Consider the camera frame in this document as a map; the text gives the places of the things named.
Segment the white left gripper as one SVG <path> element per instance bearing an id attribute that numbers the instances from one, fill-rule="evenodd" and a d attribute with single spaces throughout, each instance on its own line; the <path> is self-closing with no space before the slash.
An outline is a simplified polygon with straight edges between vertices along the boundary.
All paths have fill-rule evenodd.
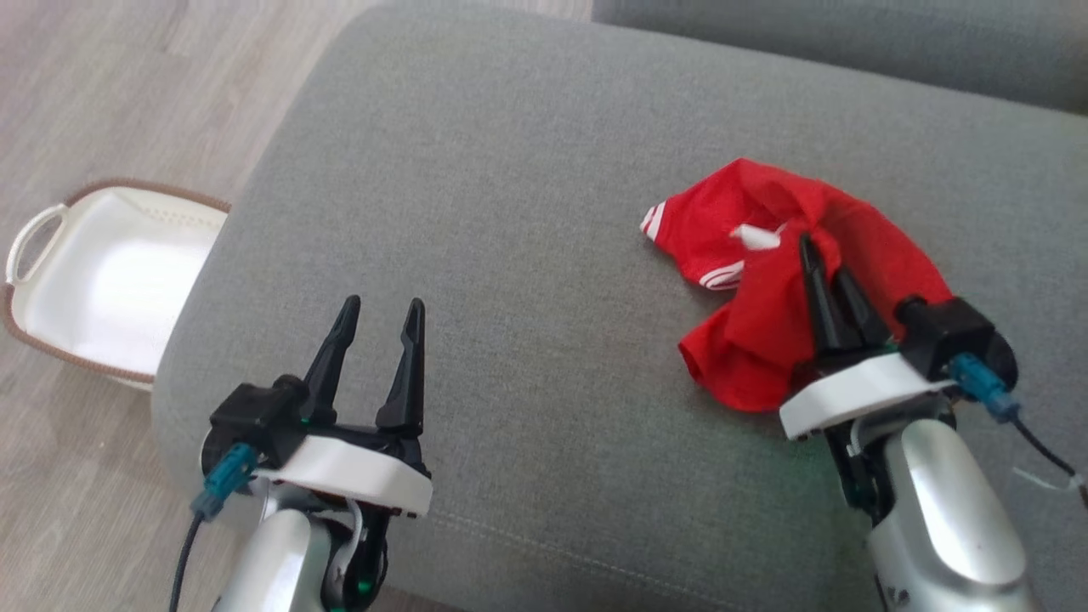
<path id="1" fill-rule="evenodd" d="M 378 411 L 376 428 L 316 426 L 337 423 L 337 397 L 343 358 L 354 343 L 361 309 L 358 295 L 348 296 L 321 348 L 316 352 L 304 383 L 309 395 L 302 421 L 289 425 L 286 450 L 252 476 L 252 495 L 265 499 L 279 485 L 325 495 L 329 505 L 342 500 L 383 507 L 393 515 L 422 518 L 430 511 L 433 484 L 422 456 L 425 407 L 425 305 L 411 301 L 400 334 L 399 358 L 388 397 Z"/>

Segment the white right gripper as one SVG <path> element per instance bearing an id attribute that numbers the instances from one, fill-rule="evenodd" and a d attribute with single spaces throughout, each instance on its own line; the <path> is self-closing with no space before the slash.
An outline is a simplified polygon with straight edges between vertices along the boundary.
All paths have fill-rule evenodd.
<path id="1" fill-rule="evenodd" d="M 855 348 L 885 348 L 890 342 L 890 329 L 850 269 L 841 266 L 836 271 L 832 295 L 824 257 L 809 235 L 800 236 L 799 254 L 815 356 L 843 351 L 841 314 Z M 801 388 L 780 407 L 779 421 L 786 438 L 800 440 L 952 385 L 955 381 L 948 377 L 932 381 L 922 376 L 900 353 L 883 354 Z"/>

